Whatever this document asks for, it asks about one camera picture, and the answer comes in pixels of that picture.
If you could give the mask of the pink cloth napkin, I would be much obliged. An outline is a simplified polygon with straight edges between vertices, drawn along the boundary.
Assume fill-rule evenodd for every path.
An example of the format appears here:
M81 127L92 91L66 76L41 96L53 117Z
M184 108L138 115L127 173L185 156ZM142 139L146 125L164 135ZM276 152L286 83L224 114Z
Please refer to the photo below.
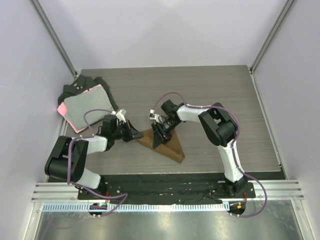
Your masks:
M83 93L68 97L58 106L58 113L69 123L75 133L80 133L87 128L84 114L95 106L93 94L99 93L103 87L99 84L85 90Z

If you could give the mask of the black cloth pile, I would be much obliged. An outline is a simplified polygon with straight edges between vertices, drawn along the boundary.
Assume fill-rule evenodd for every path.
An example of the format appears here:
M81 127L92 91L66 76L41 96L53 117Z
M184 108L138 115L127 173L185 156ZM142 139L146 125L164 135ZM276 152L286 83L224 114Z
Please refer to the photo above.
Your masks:
M82 74L80 74L72 84L65 84L63 86L63 91L57 99L57 104L60 106L66 98L82 94L85 90L89 90L98 85L101 85L105 90L113 109L118 110L119 107L116 104L116 101L111 93L110 86L107 84L107 82L101 76L92 78Z

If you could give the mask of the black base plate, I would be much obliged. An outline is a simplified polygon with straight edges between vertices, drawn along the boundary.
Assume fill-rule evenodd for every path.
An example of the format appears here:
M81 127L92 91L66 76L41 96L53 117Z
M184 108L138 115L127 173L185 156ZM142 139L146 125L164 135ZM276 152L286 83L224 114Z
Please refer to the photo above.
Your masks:
M253 199L253 183L239 191L226 184L223 173L110 174L102 175L95 192L103 196L128 194L125 204L218 204L223 199Z

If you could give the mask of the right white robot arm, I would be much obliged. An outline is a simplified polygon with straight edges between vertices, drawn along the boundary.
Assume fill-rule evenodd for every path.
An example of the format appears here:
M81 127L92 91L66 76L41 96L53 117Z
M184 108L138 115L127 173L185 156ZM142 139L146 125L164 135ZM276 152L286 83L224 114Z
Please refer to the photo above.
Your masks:
M200 123L208 140L218 148L224 167L224 180L226 194L236 198L243 193L248 182L244 170L239 162L237 151L238 124L231 114L219 103L211 106L196 106L187 103L179 105L171 100L165 101L161 106L166 116L149 112L149 119L153 130L153 144L155 149L161 144L168 143L172 131L181 122Z

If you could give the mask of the grey cloth napkin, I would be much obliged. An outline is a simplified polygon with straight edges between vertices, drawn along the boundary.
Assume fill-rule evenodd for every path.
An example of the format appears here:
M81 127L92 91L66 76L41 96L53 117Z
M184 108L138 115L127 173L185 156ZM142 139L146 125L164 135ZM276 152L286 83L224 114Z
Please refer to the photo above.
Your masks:
M66 107L66 119L74 126L75 131L81 131L87 127L84 114L88 111L96 109L114 111L110 99L101 85L97 85L79 95L66 98L64 105Z

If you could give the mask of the brown cloth napkin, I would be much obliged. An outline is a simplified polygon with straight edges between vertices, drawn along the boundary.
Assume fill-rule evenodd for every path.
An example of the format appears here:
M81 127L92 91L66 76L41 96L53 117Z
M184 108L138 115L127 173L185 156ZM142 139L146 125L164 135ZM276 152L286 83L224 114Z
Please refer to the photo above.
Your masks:
M143 137L138 138L137 141L144 147L151 149L158 154L161 154L179 164L185 159L185 153L179 141L178 135L175 130L171 131L172 138L165 144L160 144L157 148L153 148L154 132L153 129L143 130L141 132Z

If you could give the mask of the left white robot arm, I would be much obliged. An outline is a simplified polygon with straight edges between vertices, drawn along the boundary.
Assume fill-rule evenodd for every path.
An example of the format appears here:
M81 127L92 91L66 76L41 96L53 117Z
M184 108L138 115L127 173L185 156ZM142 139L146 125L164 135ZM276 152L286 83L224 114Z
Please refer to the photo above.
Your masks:
M89 188L89 194L100 200L107 192L103 177L88 170L87 155L106 152L116 140L130 142L143 137L129 120L105 115L97 134L90 137L59 136L44 167L47 176Z

